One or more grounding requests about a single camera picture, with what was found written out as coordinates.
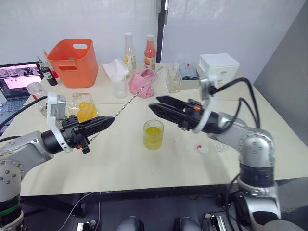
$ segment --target gray wall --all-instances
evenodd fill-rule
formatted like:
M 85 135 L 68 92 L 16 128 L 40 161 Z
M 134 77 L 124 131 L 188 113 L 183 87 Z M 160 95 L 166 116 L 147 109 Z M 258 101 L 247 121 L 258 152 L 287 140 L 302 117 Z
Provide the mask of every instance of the gray wall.
M 308 146 L 308 1 L 255 81 L 256 88 Z

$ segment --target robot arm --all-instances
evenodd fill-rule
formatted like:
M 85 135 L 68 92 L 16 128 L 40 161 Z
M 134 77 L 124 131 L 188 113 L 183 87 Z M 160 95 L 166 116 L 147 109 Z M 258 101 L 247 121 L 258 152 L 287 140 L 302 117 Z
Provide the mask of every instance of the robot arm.
M 210 100 L 211 84 L 205 81 L 201 82 L 201 86 L 202 99 Z M 170 96 L 157 99 L 160 103 L 149 107 L 158 117 L 176 123 L 182 130 L 208 133 L 211 139 L 231 146 L 240 153 L 241 171 L 237 178 L 239 192 L 233 198 L 239 222 L 255 231 L 275 230 L 273 227 L 281 230 L 278 186 L 273 174 L 272 136 L 260 128 L 248 127 L 242 120 L 229 114 L 212 112 L 208 105 L 202 106 L 192 99 L 187 102 Z M 285 230 L 301 230 L 292 223 L 288 228 Z
M 65 98 L 54 95 L 53 99 L 54 102 L 48 101 L 49 113 L 54 118 L 51 120 L 54 125 L 52 130 L 29 133 L 11 140 L 0 149 L 0 231 L 22 230 L 20 184 L 29 170 L 51 160 L 54 154 L 63 150 L 76 148 L 82 149 L 83 153 L 89 152 L 88 136 L 107 129 L 115 120 L 110 116 L 98 116 L 79 123 L 72 115 L 57 128 L 55 118 L 58 119 L 59 113 L 65 111 Z

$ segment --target small glass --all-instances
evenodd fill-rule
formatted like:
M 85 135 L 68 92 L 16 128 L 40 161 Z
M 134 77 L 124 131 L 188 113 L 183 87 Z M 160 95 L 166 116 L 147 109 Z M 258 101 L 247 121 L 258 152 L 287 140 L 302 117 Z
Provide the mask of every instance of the small glass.
M 143 125 L 143 143 L 149 150 L 157 150 L 162 146 L 164 125 L 162 122 L 152 119 Z
M 177 93 L 180 91 L 180 74 L 179 74 L 179 64 L 174 63 L 172 69 L 168 69 L 166 86 L 169 93 Z
M 111 82 L 112 82 L 112 88 L 113 88 L 113 94 L 115 97 L 118 99 L 123 99 L 127 96 L 127 89 L 128 89 L 128 84 L 126 82 L 126 77 L 123 79 L 119 80 L 119 76 L 111 76 Z

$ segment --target bottle label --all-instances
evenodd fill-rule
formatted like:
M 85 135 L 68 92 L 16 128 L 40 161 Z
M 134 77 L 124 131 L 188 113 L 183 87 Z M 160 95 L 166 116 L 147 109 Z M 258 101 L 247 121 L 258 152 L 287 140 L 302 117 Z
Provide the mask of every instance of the bottle label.
M 129 70 L 136 70 L 137 64 L 136 64 L 136 56 L 135 55 L 125 55 L 125 63 Z
M 149 68 L 152 70 L 155 70 L 155 64 L 156 64 L 156 56 L 153 58 L 144 58 L 144 68 Z
M 48 72 L 43 72 L 43 75 L 46 79 L 51 79 L 52 78 L 52 75 L 51 73 L 48 71 Z

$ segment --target tabletop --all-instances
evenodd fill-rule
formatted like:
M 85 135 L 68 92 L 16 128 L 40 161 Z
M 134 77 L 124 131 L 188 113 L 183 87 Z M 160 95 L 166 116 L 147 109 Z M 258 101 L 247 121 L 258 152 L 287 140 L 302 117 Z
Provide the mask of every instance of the tabletop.
M 102 68 L 95 84 L 87 89 L 68 89 L 60 81 L 55 87 L 48 86 L 45 80 L 42 84 L 47 91 L 63 94 L 67 98 L 75 91 L 91 93 L 100 115 L 105 116 L 114 116 L 123 102 L 129 99 L 112 96 L 109 80 Z M 155 96 L 167 94 L 164 73 L 158 76 L 153 88 Z M 240 83 L 218 93 L 218 103 L 213 111 L 233 115 L 238 97 L 246 98 L 252 105 L 246 88 Z M 262 128 L 270 132 L 275 140 L 275 178 L 308 176 L 308 148 L 256 89 L 255 94 Z M 181 90 L 171 96 L 181 100 L 200 100 L 198 89 Z M 61 152 L 52 160 L 30 170 L 22 182 L 21 195 L 229 183 L 239 172 L 239 154 L 231 147 L 209 139 L 205 133 L 182 131 L 177 125 L 156 117 L 148 107 L 148 103 L 152 102 L 157 102 L 155 97 L 137 97 L 107 130 L 91 142 L 89 153 L 83 154 L 81 150 L 68 154 Z M 248 126 L 254 126 L 246 107 L 241 107 L 239 118 Z M 146 149 L 142 142 L 143 124 L 149 119 L 159 119 L 165 126 L 162 146 L 156 151 Z M 46 118 L 33 106 L 14 119 L 3 137 L 25 135 L 34 129 L 44 132 L 49 127 Z M 198 145 L 207 146 L 208 153 L 200 153 Z

